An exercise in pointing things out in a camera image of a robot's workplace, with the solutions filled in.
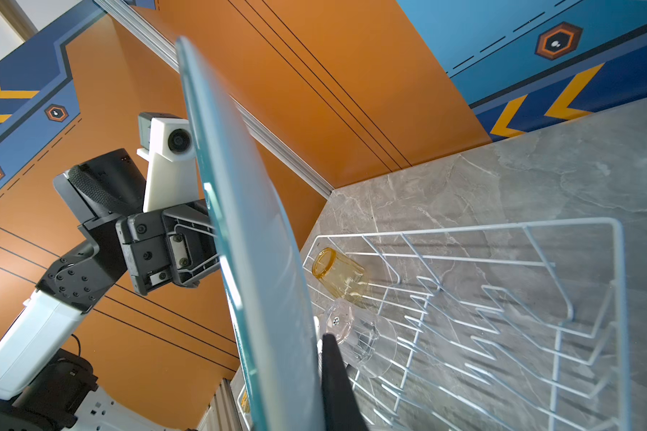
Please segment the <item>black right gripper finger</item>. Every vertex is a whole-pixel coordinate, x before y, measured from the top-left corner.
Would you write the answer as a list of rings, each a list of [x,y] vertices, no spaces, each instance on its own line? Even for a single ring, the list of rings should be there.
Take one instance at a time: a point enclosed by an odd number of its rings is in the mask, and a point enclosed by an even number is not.
[[[322,393],[325,429],[368,431],[352,391],[343,357],[334,335],[322,337]]]

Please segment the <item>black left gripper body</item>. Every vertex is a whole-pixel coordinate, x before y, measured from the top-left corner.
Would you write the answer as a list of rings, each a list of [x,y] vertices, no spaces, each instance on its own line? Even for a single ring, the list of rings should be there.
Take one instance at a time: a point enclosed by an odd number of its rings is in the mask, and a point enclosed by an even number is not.
[[[168,284],[196,288],[220,268],[216,228],[201,199],[122,217],[116,233],[140,296]]]

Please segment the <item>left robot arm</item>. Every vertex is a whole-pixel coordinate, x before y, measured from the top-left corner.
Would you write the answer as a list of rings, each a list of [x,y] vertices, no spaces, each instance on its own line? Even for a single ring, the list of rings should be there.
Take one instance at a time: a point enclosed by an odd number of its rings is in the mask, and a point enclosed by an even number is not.
[[[145,296],[167,284],[197,287],[215,272],[206,203],[144,212],[146,181],[123,149],[70,168],[54,186],[84,240],[50,265],[0,340],[0,430],[153,430],[64,344],[124,275]]]

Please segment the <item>clear glass cup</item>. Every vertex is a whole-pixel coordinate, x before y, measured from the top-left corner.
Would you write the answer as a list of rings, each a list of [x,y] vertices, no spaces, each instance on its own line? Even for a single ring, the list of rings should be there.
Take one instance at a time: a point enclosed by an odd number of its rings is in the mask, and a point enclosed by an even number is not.
[[[395,360],[397,335],[388,319],[342,298],[323,313],[321,329],[336,338],[343,362],[369,378],[384,375]]]

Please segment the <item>yellow glass cup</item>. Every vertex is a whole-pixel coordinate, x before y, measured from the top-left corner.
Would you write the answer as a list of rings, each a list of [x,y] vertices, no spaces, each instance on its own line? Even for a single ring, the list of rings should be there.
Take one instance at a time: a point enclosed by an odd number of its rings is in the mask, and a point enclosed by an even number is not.
[[[359,303],[370,290],[366,269],[333,248],[327,247],[318,253],[311,272],[335,298],[351,303]]]

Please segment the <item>aluminium corner post left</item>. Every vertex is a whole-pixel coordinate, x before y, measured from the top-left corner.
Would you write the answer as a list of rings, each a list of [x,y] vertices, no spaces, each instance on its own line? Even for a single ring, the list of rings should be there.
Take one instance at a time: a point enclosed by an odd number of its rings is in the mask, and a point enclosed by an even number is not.
[[[233,122],[240,118],[244,122],[244,128],[256,142],[289,167],[322,197],[325,199],[331,197],[334,187],[251,112],[237,100],[232,101],[234,104],[232,108],[228,107],[229,97],[221,93],[219,79],[212,73],[208,63],[190,41],[185,38],[176,42],[170,41],[132,6],[123,1],[104,0],[98,1],[97,5],[181,75],[185,96],[189,98],[187,102],[189,107],[208,104],[208,95],[213,94],[214,104],[222,111],[230,113]]]

